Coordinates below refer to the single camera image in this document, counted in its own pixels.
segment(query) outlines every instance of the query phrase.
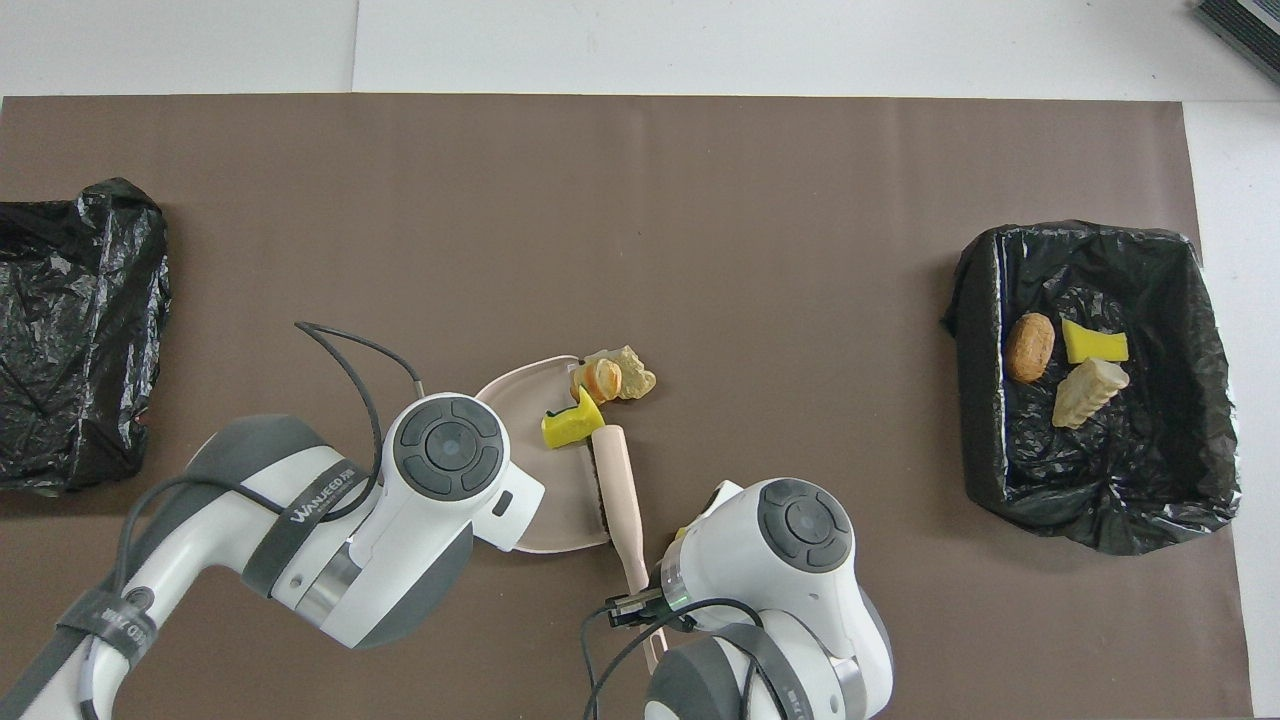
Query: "black plastic bag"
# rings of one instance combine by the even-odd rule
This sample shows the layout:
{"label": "black plastic bag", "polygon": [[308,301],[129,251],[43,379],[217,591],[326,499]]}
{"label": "black plastic bag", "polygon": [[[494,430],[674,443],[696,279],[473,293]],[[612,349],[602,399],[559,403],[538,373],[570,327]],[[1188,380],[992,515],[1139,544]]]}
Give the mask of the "black plastic bag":
{"label": "black plastic bag", "polygon": [[[1044,375],[1005,375],[1012,324],[1057,334]],[[1130,384],[1078,430],[1051,424],[1066,363],[1061,319],[1124,332]],[[1080,222],[995,228],[956,266],[965,487],[997,515],[1111,555],[1208,534],[1235,516],[1234,409],[1213,310],[1187,238]]]}
{"label": "black plastic bag", "polygon": [[164,217],[128,181],[0,204],[0,489],[137,474],[169,299]]}

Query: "white floor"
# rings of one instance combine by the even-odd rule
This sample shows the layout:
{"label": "white floor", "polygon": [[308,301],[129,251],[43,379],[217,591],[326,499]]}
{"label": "white floor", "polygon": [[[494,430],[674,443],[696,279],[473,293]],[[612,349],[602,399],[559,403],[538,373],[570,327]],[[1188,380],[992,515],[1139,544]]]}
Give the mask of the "white floor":
{"label": "white floor", "polygon": [[1254,712],[1280,715],[1280,86],[1184,0],[8,0],[0,96],[590,92],[1185,101],[1239,405]]}

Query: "striped black object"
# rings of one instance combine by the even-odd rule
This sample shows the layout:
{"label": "striped black object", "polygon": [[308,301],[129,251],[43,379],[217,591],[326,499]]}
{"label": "striped black object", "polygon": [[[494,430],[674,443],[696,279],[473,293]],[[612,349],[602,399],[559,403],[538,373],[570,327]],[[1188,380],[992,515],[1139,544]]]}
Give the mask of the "striped black object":
{"label": "striped black object", "polygon": [[1196,15],[1280,83],[1280,0],[1203,0]]}

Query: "yellow plastic piece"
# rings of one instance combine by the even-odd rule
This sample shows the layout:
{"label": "yellow plastic piece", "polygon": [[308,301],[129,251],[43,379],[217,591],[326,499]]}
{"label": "yellow plastic piece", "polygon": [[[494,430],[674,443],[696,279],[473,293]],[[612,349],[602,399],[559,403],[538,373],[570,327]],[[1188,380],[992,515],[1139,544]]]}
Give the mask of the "yellow plastic piece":
{"label": "yellow plastic piece", "polygon": [[1108,363],[1124,363],[1129,359],[1129,338],[1124,333],[1100,333],[1064,318],[1062,341],[1066,343],[1066,361],[1073,365],[1089,357]]}
{"label": "yellow plastic piece", "polygon": [[591,400],[591,393],[579,392],[577,407],[566,407],[543,416],[543,441],[547,442],[547,447],[556,450],[586,439],[593,430],[603,427],[604,416]]}

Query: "velcro strap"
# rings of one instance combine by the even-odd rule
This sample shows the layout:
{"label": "velcro strap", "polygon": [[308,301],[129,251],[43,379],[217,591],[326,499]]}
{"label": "velcro strap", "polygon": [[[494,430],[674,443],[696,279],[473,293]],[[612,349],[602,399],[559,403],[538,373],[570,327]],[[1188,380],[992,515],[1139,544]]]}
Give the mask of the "velcro strap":
{"label": "velcro strap", "polygon": [[769,688],[773,700],[778,703],[778,710],[787,720],[809,720],[813,717],[813,706],[809,705],[809,693],[805,692],[800,676],[796,675],[791,662],[782,655],[773,638],[762,628],[745,623],[733,623],[712,633],[717,637],[754,657],[760,666],[760,678]]}
{"label": "velcro strap", "polygon": [[92,588],[67,609],[58,620],[59,628],[70,628],[102,638],[137,665],[156,639],[156,624],[146,612],[123,597]]}
{"label": "velcro strap", "polygon": [[275,582],[311,536],[316,523],[366,477],[367,473],[346,457],[320,473],[262,536],[262,542],[257,543],[241,573],[244,584],[262,597],[271,597]]}

